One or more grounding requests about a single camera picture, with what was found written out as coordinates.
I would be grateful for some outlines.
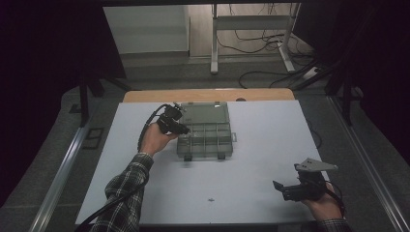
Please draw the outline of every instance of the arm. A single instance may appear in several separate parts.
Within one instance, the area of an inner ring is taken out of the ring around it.
[[[327,187],[334,191],[330,184]],[[329,194],[325,194],[317,201],[305,200],[303,203],[316,219],[319,232],[352,232],[346,219],[341,216],[337,202]]]
[[[114,177],[105,188],[106,204],[135,190],[148,177],[154,161],[152,157],[177,134],[162,134],[157,124],[152,124],[142,140],[141,151],[127,168]],[[98,217],[92,231],[138,231],[144,188]]]

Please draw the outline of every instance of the plaid shirt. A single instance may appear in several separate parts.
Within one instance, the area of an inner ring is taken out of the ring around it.
[[[154,161],[150,156],[137,154],[132,159],[126,170],[114,177],[105,188],[107,198],[106,204],[115,200],[117,197],[127,194],[141,184],[146,174],[151,169]],[[91,231],[117,231],[130,232],[139,231],[138,223],[141,216],[142,198],[144,188],[125,202],[112,207],[103,215],[97,218]],[[330,219],[318,222],[319,232],[351,232],[345,219]]]

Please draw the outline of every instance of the plastic compartment box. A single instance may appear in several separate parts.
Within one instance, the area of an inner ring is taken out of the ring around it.
[[[232,156],[232,133],[226,102],[183,103],[187,111],[180,123],[190,133],[178,137],[177,154],[185,161],[192,158],[218,158]]]

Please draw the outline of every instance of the person's hand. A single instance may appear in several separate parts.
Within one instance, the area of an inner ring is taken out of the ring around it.
[[[330,191],[335,192],[332,185],[327,183],[326,186]],[[308,206],[317,221],[342,218],[337,202],[327,193],[317,201],[304,200],[302,203]]]
[[[160,131],[160,126],[158,126],[157,123],[153,123],[144,134],[139,152],[147,153],[153,157],[154,154],[161,151],[169,141],[177,137],[178,134],[176,133],[163,134]]]

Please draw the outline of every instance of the person's left hand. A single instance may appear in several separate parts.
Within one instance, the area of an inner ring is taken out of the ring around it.
[[[139,152],[147,153],[153,157],[155,153],[162,151],[169,141],[177,137],[178,134],[176,133],[163,134],[160,131],[160,126],[157,123],[153,123],[144,134]]]

